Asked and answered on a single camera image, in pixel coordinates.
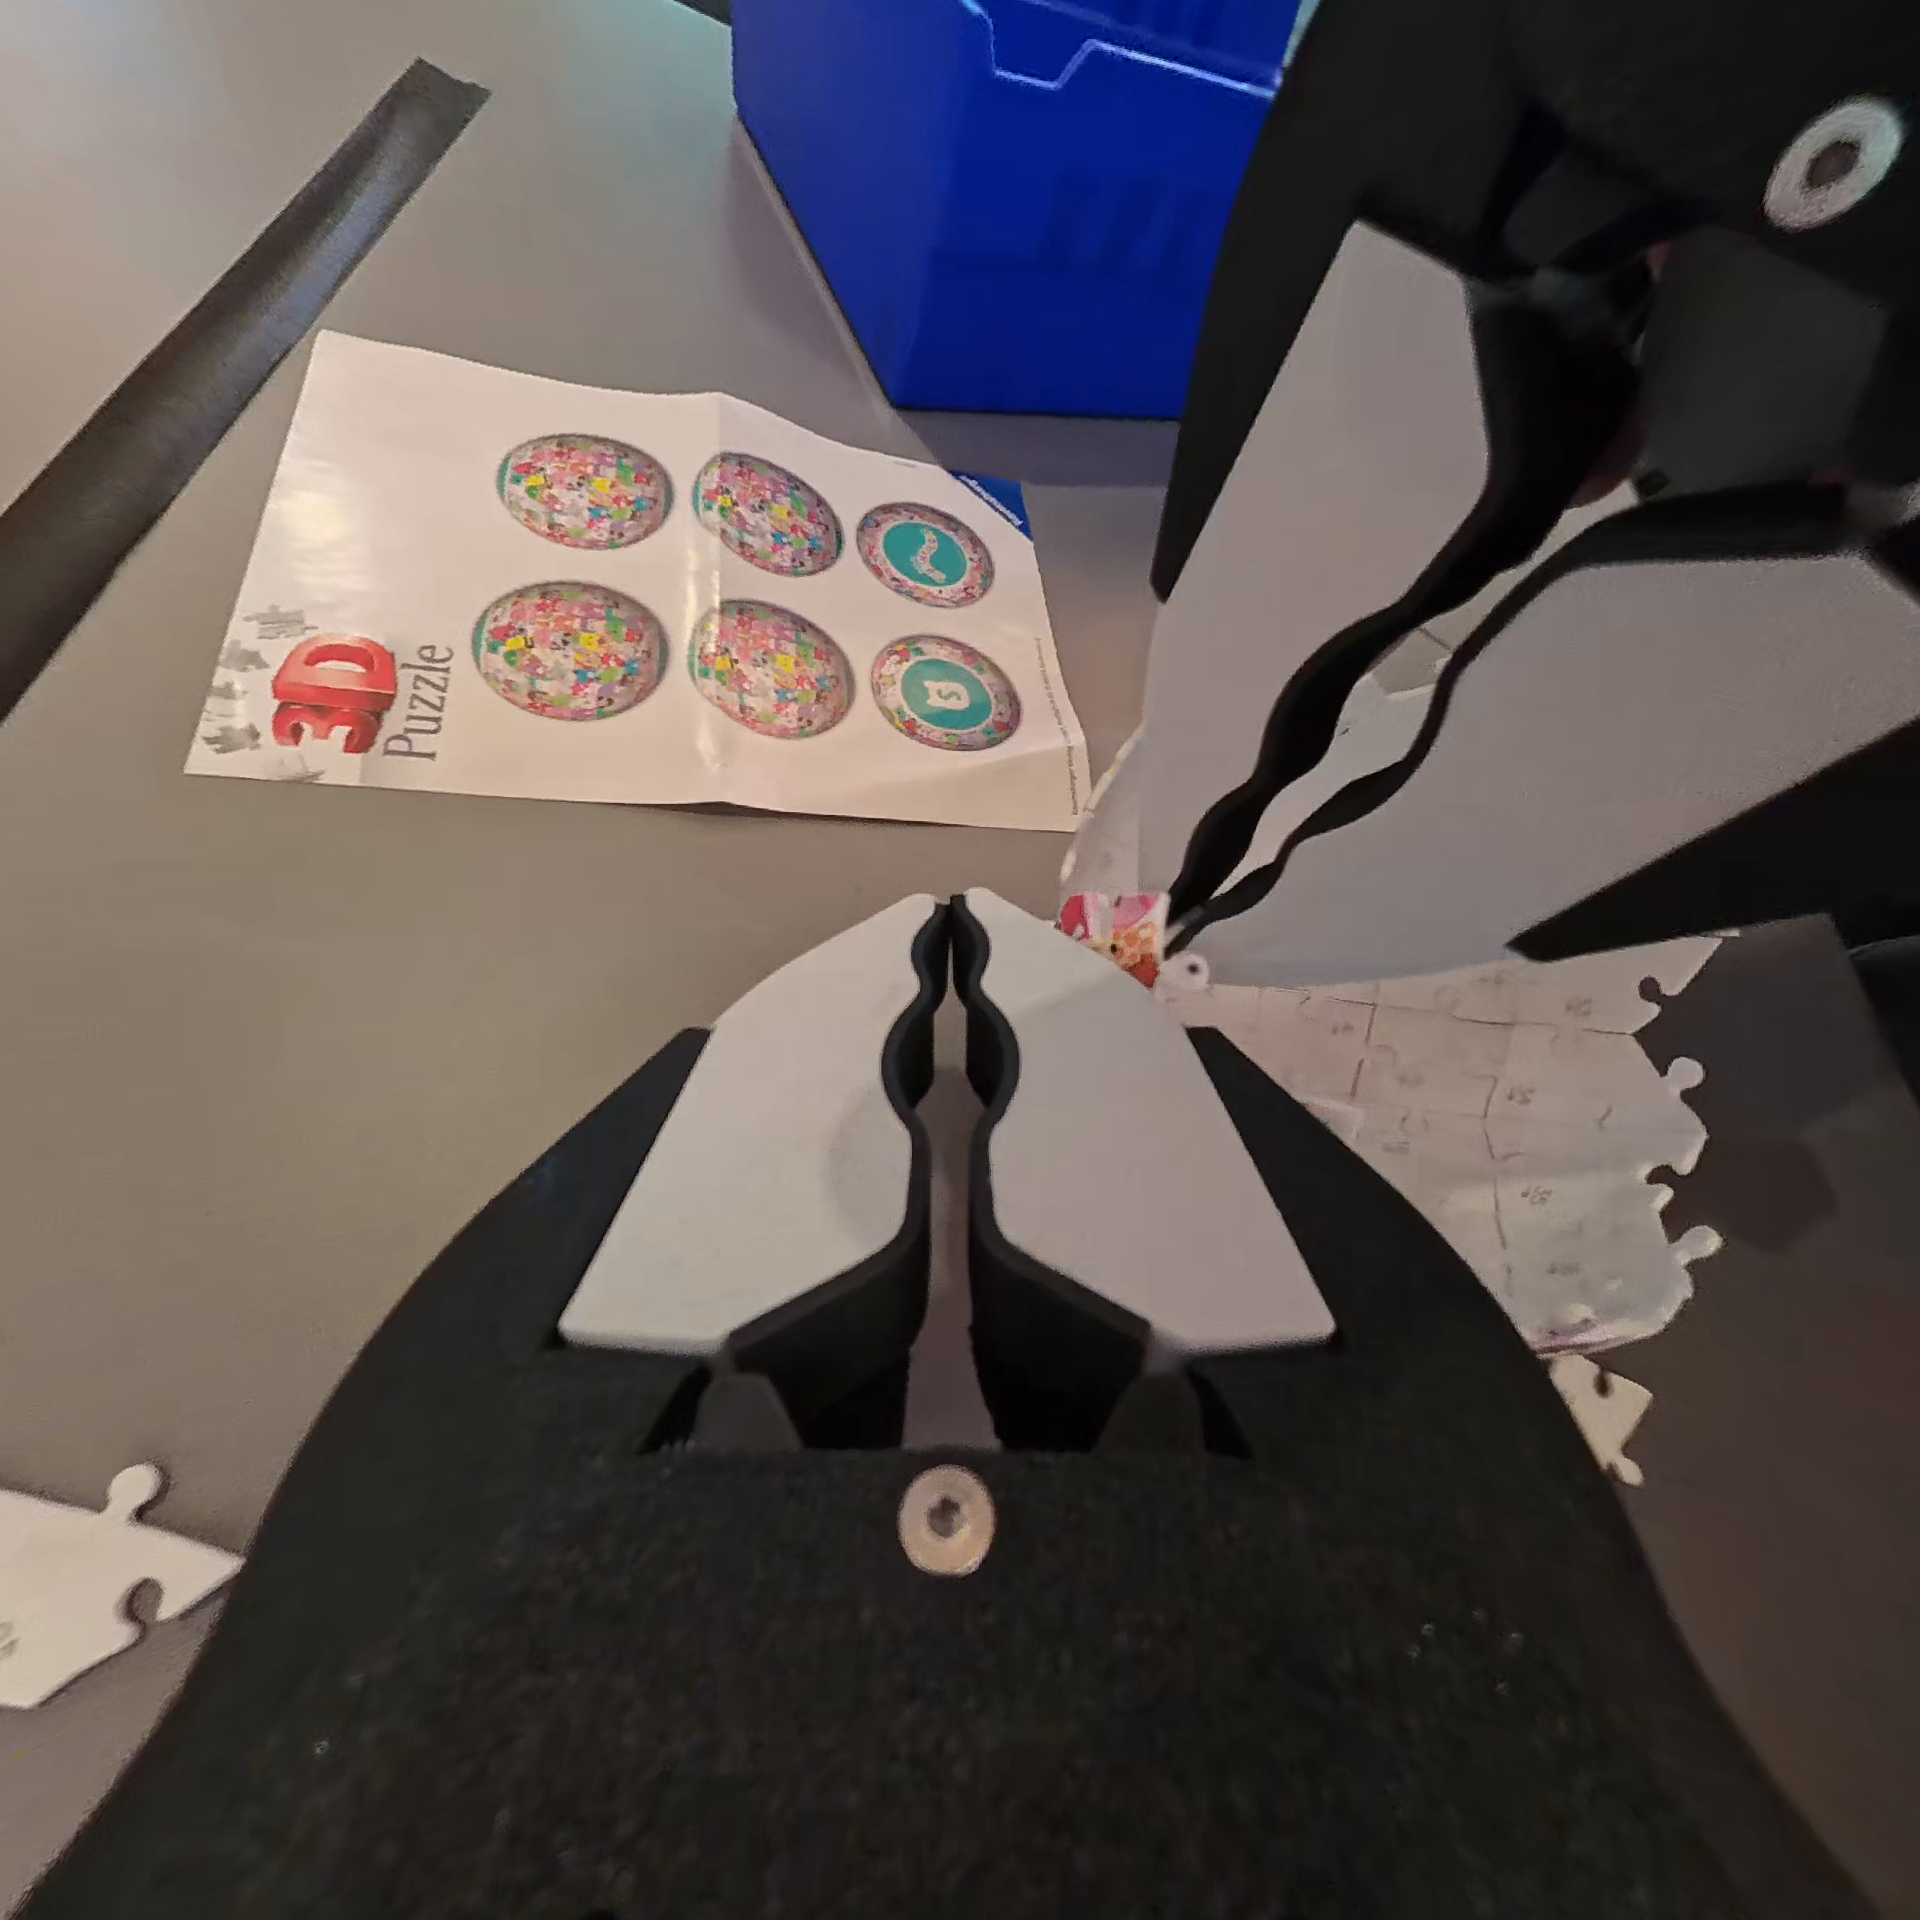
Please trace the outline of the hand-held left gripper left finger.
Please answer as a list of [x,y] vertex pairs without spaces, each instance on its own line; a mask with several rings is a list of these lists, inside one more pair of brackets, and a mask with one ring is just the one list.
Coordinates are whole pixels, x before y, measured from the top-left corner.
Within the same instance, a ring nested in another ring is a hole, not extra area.
[[891,909],[735,995],[624,1193],[567,1349],[759,1377],[800,1441],[903,1441],[928,1315],[947,904]]

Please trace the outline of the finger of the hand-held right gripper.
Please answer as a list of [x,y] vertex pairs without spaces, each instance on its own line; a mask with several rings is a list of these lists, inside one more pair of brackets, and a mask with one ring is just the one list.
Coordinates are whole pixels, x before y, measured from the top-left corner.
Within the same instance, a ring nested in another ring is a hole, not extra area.
[[1349,821],[1189,946],[1217,988],[1459,970],[1891,741],[1891,563],[1843,488],[1623,506],[1457,646]]
[[1291,674],[1386,617],[1468,530],[1495,432],[1556,405],[1575,324],[1353,224],[1148,640],[1136,881],[1175,892],[1209,804],[1261,781]]

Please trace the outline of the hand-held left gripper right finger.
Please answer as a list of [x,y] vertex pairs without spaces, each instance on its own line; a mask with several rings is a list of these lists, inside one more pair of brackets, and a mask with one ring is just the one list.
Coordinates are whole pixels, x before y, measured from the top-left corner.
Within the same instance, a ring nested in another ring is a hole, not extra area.
[[1331,1346],[1207,1057],[1148,988],[966,892],[956,995],[977,1096],[971,1377],[995,1441],[1101,1441],[1136,1381]]

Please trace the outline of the puzzle piece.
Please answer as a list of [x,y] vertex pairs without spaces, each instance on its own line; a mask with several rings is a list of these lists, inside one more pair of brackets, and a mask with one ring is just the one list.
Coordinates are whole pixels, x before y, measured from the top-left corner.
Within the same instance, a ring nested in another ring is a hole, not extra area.
[[1165,956],[1165,892],[1080,892],[1059,904],[1055,926],[1092,956],[1102,956],[1126,981],[1155,995],[1200,995],[1209,965],[1200,956]]
[[145,1522],[161,1471],[132,1463],[101,1508],[0,1491],[0,1708],[34,1716],[145,1636],[132,1588],[159,1588],[159,1620],[216,1598],[244,1565],[183,1531]]
[[1644,1487],[1644,1471],[1629,1463],[1629,1440],[1644,1430],[1648,1384],[1597,1367],[1593,1354],[1547,1354],[1547,1384],[1566,1405],[1597,1473],[1611,1473],[1619,1487]]

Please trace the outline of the colourful puzzle ball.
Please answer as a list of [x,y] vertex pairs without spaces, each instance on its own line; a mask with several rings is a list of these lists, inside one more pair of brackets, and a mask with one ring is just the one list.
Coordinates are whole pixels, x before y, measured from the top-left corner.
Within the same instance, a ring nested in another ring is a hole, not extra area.
[[1668,1243],[1668,1183],[1704,1123],[1691,1062],[1644,1030],[1722,935],[1586,960],[1485,960],[1362,988],[1217,988],[1175,960],[1155,995],[1230,1034],[1343,1147],[1410,1200],[1539,1354],[1597,1354],[1675,1323],[1722,1232]]

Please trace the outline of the puzzle instruction leaflet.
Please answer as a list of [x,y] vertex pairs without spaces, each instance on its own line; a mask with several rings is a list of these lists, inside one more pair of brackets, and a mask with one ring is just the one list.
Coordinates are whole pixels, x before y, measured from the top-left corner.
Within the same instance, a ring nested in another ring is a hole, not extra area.
[[321,336],[193,781],[1080,831],[1018,486]]

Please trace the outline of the blue plastic bin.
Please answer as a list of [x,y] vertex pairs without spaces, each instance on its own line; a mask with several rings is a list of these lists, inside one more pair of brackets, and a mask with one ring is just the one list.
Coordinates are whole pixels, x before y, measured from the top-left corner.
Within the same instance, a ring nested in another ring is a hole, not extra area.
[[878,390],[1175,423],[1300,0],[742,0],[735,117]]

